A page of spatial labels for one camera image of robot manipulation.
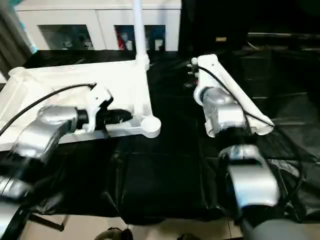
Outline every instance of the black wire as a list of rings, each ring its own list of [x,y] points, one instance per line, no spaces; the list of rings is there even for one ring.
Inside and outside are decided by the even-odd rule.
[[[27,106],[26,108],[24,108],[23,110],[21,110],[20,112],[18,112],[13,118],[11,118],[6,125],[4,125],[4,127],[0,130],[0,136],[2,134],[4,134],[4,132],[11,126],[11,124],[14,123],[15,120],[17,120],[22,114],[24,114],[25,112],[29,111],[30,109],[32,109],[34,106],[36,106],[37,104],[43,102],[44,100],[52,97],[53,95],[59,94],[61,92],[64,92],[66,90],[69,89],[75,89],[75,88],[79,88],[79,87],[89,87],[89,88],[94,88],[95,87],[95,83],[84,83],[84,84],[75,84],[75,85],[70,85],[70,86],[66,86],[63,87],[59,90],[53,91],[51,93],[49,93],[48,95],[38,99],[37,101],[35,101],[34,103],[30,104],[29,106]]]
[[[283,198],[282,200],[280,200],[278,202],[278,206],[282,206],[285,207],[286,204],[292,199],[292,197],[298,192],[298,190],[300,189],[302,183],[303,183],[303,179],[305,176],[305,170],[304,170],[304,166],[302,164],[302,156],[298,150],[298,147],[296,146],[296,144],[290,139],[290,137],[288,137],[280,128],[278,128],[277,126],[251,114],[250,112],[247,112],[244,107],[241,105],[240,101],[237,99],[237,97],[227,88],[227,86],[216,76],[214,75],[211,71],[209,71],[208,69],[202,67],[202,66],[197,66],[198,69],[206,72],[207,74],[209,74],[211,77],[213,77],[232,97],[235,101],[237,101],[237,103],[240,105],[240,107],[242,108],[245,116],[249,116],[251,118],[254,118],[264,124],[267,124],[268,126],[274,128],[276,131],[278,131],[291,145],[291,149],[292,152],[294,153],[295,156],[297,156],[299,158],[299,178],[295,184],[295,186],[293,187],[292,191],[290,193],[287,193],[287,196],[285,198]]]

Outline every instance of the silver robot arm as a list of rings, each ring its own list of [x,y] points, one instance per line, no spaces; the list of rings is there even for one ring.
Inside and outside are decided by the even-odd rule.
[[[0,168],[0,239],[17,239],[29,217],[25,200],[37,190],[35,185],[61,137],[82,130],[92,133],[96,115],[113,101],[99,84],[86,96],[86,109],[48,105],[40,109],[13,144]]]
[[[193,96],[203,107],[208,136],[219,138],[218,157],[228,179],[226,187],[232,189],[229,197],[235,199],[233,209],[236,218],[240,219],[244,239],[308,239],[302,226],[278,214],[280,191],[277,180],[259,149],[249,140],[252,133],[270,133],[274,126],[272,121],[250,100],[216,55],[193,58],[188,67],[193,72],[198,71],[198,85]],[[244,110],[268,124],[246,116]]]

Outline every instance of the cabinet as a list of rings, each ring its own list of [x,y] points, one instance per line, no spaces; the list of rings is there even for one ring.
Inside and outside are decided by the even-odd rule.
[[[39,50],[134,50],[133,0],[24,0],[17,15]],[[181,0],[142,0],[146,47],[177,51]]]
[[[17,12],[38,50],[106,49],[95,10]]]

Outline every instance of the white floor tile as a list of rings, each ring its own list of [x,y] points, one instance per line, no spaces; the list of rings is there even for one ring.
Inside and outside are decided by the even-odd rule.
[[[236,226],[234,221],[229,220],[229,228],[232,238],[240,238],[243,236],[240,227]]]
[[[55,223],[61,223],[63,216],[45,216]],[[128,226],[120,217],[76,216],[69,217],[63,232],[28,222],[21,240],[93,240],[98,234],[110,227],[121,230]],[[182,234],[192,233],[201,240],[229,239],[227,219],[201,222],[184,219],[168,219],[152,226],[130,225],[134,240],[176,240]]]
[[[46,216],[53,222],[59,219],[55,216]],[[42,226],[34,222],[28,222],[21,236],[21,240],[93,240],[98,234],[106,231],[110,227],[117,227],[122,230],[127,225],[120,217],[108,218],[97,216],[77,216],[69,217],[63,232]]]
[[[168,219],[153,226],[130,226],[134,240],[176,240],[183,234],[194,234],[201,240],[229,239],[227,219],[202,222],[189,219]]]
[[[310,237],[310,240],[320,239],[320,224],[305,224],[305,232]]]

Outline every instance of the black tablecloth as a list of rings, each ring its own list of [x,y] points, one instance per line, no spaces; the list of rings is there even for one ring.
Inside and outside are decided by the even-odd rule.
[[[38,51],[25,67],[132,58],[107,50]],[[218,58],[261,111],[294,141],[303,157],[306,176],[285,209],[288,217],[298,222],[320,220],[319,55],[241,51],[224,52]],[[153,114],[162,123],[158,137],[135,135],[61,144],[50,161],[55,181],[43,191],[45,200],[34,211],[121,216],[129,224],[162,218],[221,218],[226,199],[218,194],[217,139],[206,135],[203,109],[193,99],[193,88],[187,87],[192,81],[188,61],[174,52],[151,56],[147,75]],[[299,159],[276,131],[257,137],[257,145],[285,195],[298,179]]]

